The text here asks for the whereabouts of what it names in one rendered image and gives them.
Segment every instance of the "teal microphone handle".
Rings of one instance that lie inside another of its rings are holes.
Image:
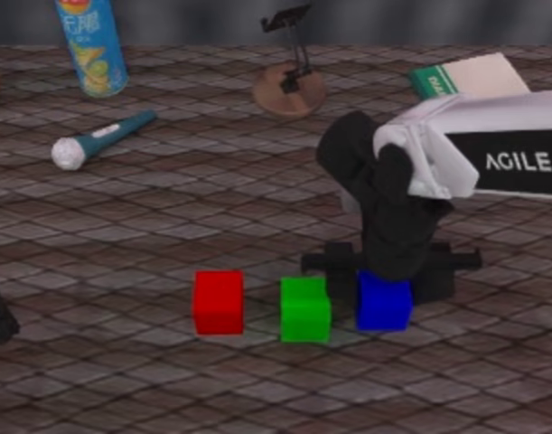
[[[91,158],[106,147],[114,145],[119,140],[122,140],[155,119],[157,119],[157,114],[153,110],[147,110],[131,118],[104,127],[94,133],[74,138],[83,148],[85,156]]]

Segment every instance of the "blue chip can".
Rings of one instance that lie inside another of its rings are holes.
[[[55,0],[80,86],[95,98],[126,86],[125,59],[109,0]]]

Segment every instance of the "gray wall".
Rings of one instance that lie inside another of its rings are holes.
[[[281,42],[259,19],[301,0],[112,0],[123,44]],[[313,0],[308,43],[551,44],[552,0]],[[0,0],[0,44],[59,44],[52,0]]]

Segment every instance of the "brown round base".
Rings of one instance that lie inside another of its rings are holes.
[[[314,113],[326,100],[326,87],[320,73],[313,71],[298,80],[300,90],[285,94],[280,87],[285,73],[295,68],[292,62],[266,68],[257,77],[253,95],[268,113],[281,118],[299,119]]]

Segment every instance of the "green and white book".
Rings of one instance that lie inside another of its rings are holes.
[[[478,98],[530,93],[527,83],[501,52],[420,68],[409,75],[422,99],[455,93]]]

